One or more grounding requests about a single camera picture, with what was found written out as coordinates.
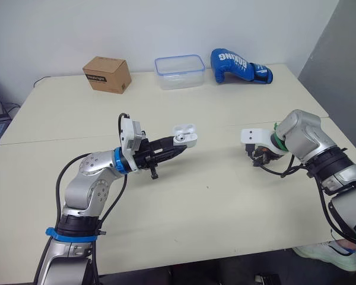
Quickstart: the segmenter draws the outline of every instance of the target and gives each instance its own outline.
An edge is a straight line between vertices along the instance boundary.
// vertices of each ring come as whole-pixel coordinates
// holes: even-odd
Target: tabletop
[[[326,111],[283,65],[270,65],[271,84],[253,84],[232,76],[217,84],[208,69],[202,86],[161,90],[153,72],[132,73],[123,94],[92,90],[83,75],[45,78],[37,83],[0,144],[98,137],[116,132],[118,114],[141,121],[153,134],[173,123],[200,128],[274,122],[294,109],[320,117]]]
[[[273,124],[198,128],[197,145],[160,163],[157,180],[147,171],[129,175],[123,197],[103,226],[107,235],[98,239],[100,274],[331,239],[315,181],[304,170],[281,179],[252,167],[240,144],[242,128],[272,129]],[[340,129],[329,118],[322,119],[322,128],[348,148],[356,163],[356,148]],[[148,138],[165,135],[160,130]],[[45,229],[55,223],[55,181],[64,165],[82,153],[118,145],[116,135],[0,145],[0,284],[33,279],[47,241]],[[289,159],[269,167],[284,170]],[[61,189],[77,169],[75,163],[66,172]],[[111,186],[107,207],[121,184],[122,179]]]

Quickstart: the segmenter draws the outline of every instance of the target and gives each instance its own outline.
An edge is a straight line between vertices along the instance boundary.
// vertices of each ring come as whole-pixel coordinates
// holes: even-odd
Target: black cable
[[[300,170],[300,169],[307,169],[307,168],[304,167],[302,164],[299,164],[299,165],[297,165],[297,166],[293,166],[293,162],[294,162],[294,158],[295,158],[294,155],[291,156],[289,165],[288,165],[288,167],[286,168],[286,170],[285,170],[284,172],[276,172],[276,171],[273,171],[273,170],[271,170],[271,169],[265,167],[265,166],[262,165],[261,163],[259,163],[252,155],[249,156],[249,157],[253,160],[253,162],[257,162],[257,163],[258,163],[258,166],[259,166],[261,169],[263,169],[263,170],[265,170],[266,172],[269,172],[269,173],[271,173],[271,174],[278,175],[278,176],[280,176],[281,178],[285,178],[287,175],[291,175],[291,174],[297,172],[297,171]]]
[[[76,162],[77,160],[83,158],[83,157],[86,157],[88,156],[89,153],[86,153],[86,154],[82,154],[81,156],[78,156],[74,159],[72,159],[68,164],[66,164],[66,166],[62,169],[62,171],[60,172],[58,178],[57,178],[57,181],[56,181],[56,185],[55,185],[55,200],[56,200],[56,206],[57,206],[57,218],[56,218],[56,222],[55,222],[55,227],[54,229],[56,230],[57,227],[58,227],[58,224],[61,220],[61,198],[59,196],[59,187],[60,187],[60,184],[61,184],[61,179],[63,177],[63,174],[65,174],[67,168],[70,167],[70,165],[72,165],[74,162]],[[43,249],[43,252],[42,252],[42,255],[41,255],[41,258],[40,258],[40,261],[38,263],[38,266],[37,266],[37,270],[36,270],[36,273],[34,275],[34,280],[33,280],[33,284],[34,285],[37,285],[38,283],[38,278],[40,277],[40,273],[41,273],[41,269],[42,269],[42,264],[43,264],[43,261],[45,260],[45,256],[46,256],[46,253],[47,253],[47,250],[49,249],[49,246],[50,246],[50,243],[52,242],[52,239],[53,237],[50,237],[48,240],[47,240],[47,243]]]
[[[49,246],[50,246],[50,243],[52,242],[52,239],[53,239],[53,237],[50,236],[49,239],[47,240],[46,244],[45,244],[45,247],[43,248],[43,252],[41,254],[40,261],[38,262],[36,274],[34,275],[33,285],[37,285],[37,283],[38,283],[38,278],[40,277],[42,264],[43,264],[43,261],[45,260],[46,253],[47,253],[47,250],[49,249]]]
[[[271,173],[271,174],[275,174],[275,175],[280,175],[281,178],[285,178],[285,176],[287,175],[291,175],[293,173],[295,173],[296,171],[300,170],[300,169],[305,169],[305,170],[309,170],[307,167],[305,167],[303,164],[299,164],[297,166],[292,166],[293,165],[293,161],[294,161],[294,155],[291,156],[291,160],[290,163],[288,165],[288,168],[282,172],[276,172],[273,170],[270,170],[268,168],[266,168],[265,166],[263,166],[262,164],[259,165],[259,167],[261,167],[263,170]],[[316,181],[316,186],[318,188],[319,191],[319,197],[320,197],[320,203],[322,204],[322,209],[323,209],[323,213],[326,217],[327,222],[329,223],[329,225],[331,226],[331,228],[338,233],[339,235],[341,235],[343,238],[345,238],[346,240],[356,244],[356,239],[353,237],[350,237],[348,235],[346,235],[345,233],[343,233],[341,230],[338,229],[338,227],[335,226],[335,224],[332,222],[329,214],[328,214],[328,210],[327,210],[327,206],[326,206],[326,201],[325,201],[325,197],[323,195],[323,189],[322,189],[322,184],[320,183],[319,178],[317,177],[317,175],[314,175],[315,181]]]
[[[55,227],[54,229],[57,230],[58,224],[61,220],[61,197],[59,195],[59,187],[61,185],[61,180],[63,175],[65,174],[67,168],[69,168],[74,162],[76,162],[79,159],[82,159],[83,157],[88,156],[89,153],[82,154],[80,156],[77,156],[76,158],[72,159],[68,164],[65,165],[65,167],[62,169],[62,171],[59,173],[57,182],[55,183],[55,201],[56,201],[56,206],[57,206],[57,219],[55,222]]]
[[[95,285],[100,285],[99,274],[97,272],[97,262],[96,262],[96,240],[93,241],[93,271],[94,271],[94,281]]]
[[[338,227],[335,226],[335,224],[332,222],[329,214],[328,214],[328,210],[327,210],[327,206],[326,206],[326,201],[325,201],[325,197],[323,195],[323,189],[322,189],[322,184],[319,181],[319,178],[317,177],[317,175],[314,175],[315,181],[316,181],[316,186],[318,188],[319,191],[319,197],[320,197],[320,202],[322,204],[322,209],[323,209],[323,213],[326,216],[326,220],[329,223],[329,225],[331,226],[331,228],[338,233],[339,235],[341,235],[343,238],[345,238],[346,240],[356,244],[356,239],[354,239],[353,237],[350,237],[348,235],[346,235],[345,233],[343,233],[341,230],[338,229]]]
[[[13,109],[16,109],[16,108],[20,108],[20,107],[14,106],[14,107],[10,108],[10,109],[7,111],[7,113],[9,113],[10,111],[12,111]]]
[[[37,82],[39,82],[39,81],[41,81],[42,79],[47,78],[47,77],[51,77],[51,76],[44,76],[44,77],[38,79],[36,82],[33,83],[33,88],[35,88]]]
[[[121,113],[119,115],[119,118],[117,119],[117,130],[119,131],[119,139],[120,139],[120,145],[121,145],[121,138],[120,138],[120,134],[121,134],[121,118],[129,118],[129,115],[127,115],[126,113]],[[113,201],[112,205],[108,208],[108,210],[105,212],[105,214],[103,215],[103,217],[101,218],[101,220],[99,221],[95,232],[98,233],[98,231],[101,229],[105,219],[108,217],[108,215],[111,213],[112,209],[115,207],[115,205],[117,204],[117,202],[119,202],[121,196],[124,193],[125,187],[126,187],[126,182],[128,180],[128,175],[125,174],[124,175],[124,181],[123,181],[123,186],[119,192],[119,194],[117,195],[116,199]],[[96,241],[93,242],[93,251],[92,251],[92,255],[93,255],[93,271],[94,271],[94,281],[96,285],[100,285],[100,280],[99,280],[99,273],[97,270],[97,262],[96,262]]]
[[[12,102],[5,102],[4,104],[8,104],[8,105],[14,105],[14,106],[17,106],[17,107],[21,107],[19,104],[16,104],[16,103],[12,103]]]
[[[117,119],[117,130],[119,131],[119,138],[120,138],[120,132],[121,132],[121,118],[122,117],[129,119],[129,115],[126,113],[121,113],[119,115],[119,118]]]

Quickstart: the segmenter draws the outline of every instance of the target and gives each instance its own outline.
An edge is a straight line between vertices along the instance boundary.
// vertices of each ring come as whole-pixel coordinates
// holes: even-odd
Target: sneaker
[[[293,248],[293,251],[300,257],[313,258],[332,263],[345,271],[356,271],[356,254],[343,254],[330,246],[329,242],[298,246]]]

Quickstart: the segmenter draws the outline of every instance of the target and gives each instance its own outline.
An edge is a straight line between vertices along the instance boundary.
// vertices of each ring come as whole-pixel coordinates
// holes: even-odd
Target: white wall
[[[0,0],[0,96],[22,103],[45,75],[81,74],[96,55],[151,71],[160,56],[214,48],[286,63],[295,75],[338,0]]]

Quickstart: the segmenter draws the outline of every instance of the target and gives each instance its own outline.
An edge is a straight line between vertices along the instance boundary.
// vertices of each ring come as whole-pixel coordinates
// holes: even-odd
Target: person's leg
[[[304,258],[318,259],[346,271],[356,271],[356,245],[347,240],[298,246],[293,251]]]

